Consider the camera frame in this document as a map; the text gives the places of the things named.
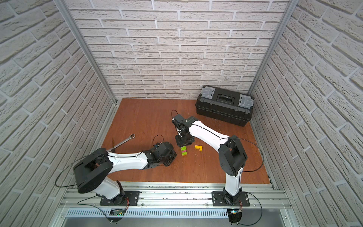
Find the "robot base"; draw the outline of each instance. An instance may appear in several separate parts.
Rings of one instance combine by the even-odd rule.
[[[213,191],[212,192],[212,199],[213,199],[213,206],[215,207],[227,207],[227,206],[234,206],[234,207],[239,207],[240,206],[240,201],[242,203],[243,207],[249,207],[249,200],[248,200],[248,195],[246,192],[239,192],[239,194],[237,194],[236,196],[234,196],[232,204],[229,204],[229,201],[226,200],[227,199],[232,199],[231,196],[228,194],[227,192],[223,192],[223,191]]]
[[[126,206],[127,200],[126,197],[129,198],[130,204],[129,206],[136,206],[139,200],[139,191],[125,191],[125,196],[123,198],[118,198],[117,196],[113,199],[107,199],[105,197],[101,198],[99,203],[100,206]]]

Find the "wooden floor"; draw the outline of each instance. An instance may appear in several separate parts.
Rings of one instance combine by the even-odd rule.
[[[195,143],[187,146],[187,155],[182,156],[176,145],[176,130],[171,122],[171,111],[175,109],[184,118],[194,116],[203,124],[225,135],[236,135],[256,143],[250,123],[240,127],[220,120],[196,114],[195,100],[123,99],[102,147],[109,149],[134,133],[134,139],[116,148],[117,153],[136,153],[152,147],[152,139],[161,134],[164,141],[174,146],[177,156],[169,167],[148,170],[124,170],[109,175],[112,180],[149,182],[194,182],[225,183],[225,172],[219,165],[218,153],[205,142],[195,138]],[[162,142],[158,136],[155,142]],[[200,152],[194,145],[202,145]],[[244,171],[254,170],[261,165],[258,149],[249,142],[242,141],[248,159]],[[265,167],[256,172],[242,173],[242,183],[270,183]]]

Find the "toolbox handle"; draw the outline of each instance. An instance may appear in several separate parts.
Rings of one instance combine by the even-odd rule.
[[[223,94],[218,94],[217,101],[225,102],[225,103],[233,105],[234,97],[226,96],[226,95],[223,95]]]

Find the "black mounting plate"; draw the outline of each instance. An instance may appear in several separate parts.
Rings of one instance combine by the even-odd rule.
[[[222,191],[213,191],[212,192],[212,200],[213,200],[213,206],[215,207],[229,207],[227,203],[224,202],[224,193]],[[234,207],[240,206],[240,201],[242,202],[243,207],[249,207],[249,199],[246,192],[241,192],[240,196],[236,200],[236,203],[233,205]]]
[[[129,206],[137,205],[137,201],[139,200],[139,195],[140,195],[139,191],[125,191],[125,197],[128,197],[129,201],[130,201]],[[112,202],[106,198],[101,198],[101,201],[99,202],[99,204],[100,204],[100,206],[126,206],[127,200],[125,199],[123,201],[123,203],[115,205],[114,202]]]

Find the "metal vent grille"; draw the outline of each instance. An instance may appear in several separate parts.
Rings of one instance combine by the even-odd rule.
[[[111,208],[102,209],[108,217]],[[96,208],[70,208],[67,217],[103,217],[101,211]],[[178,209],[178,208],[129,208],[123,218],[228,218],[227,209]]]

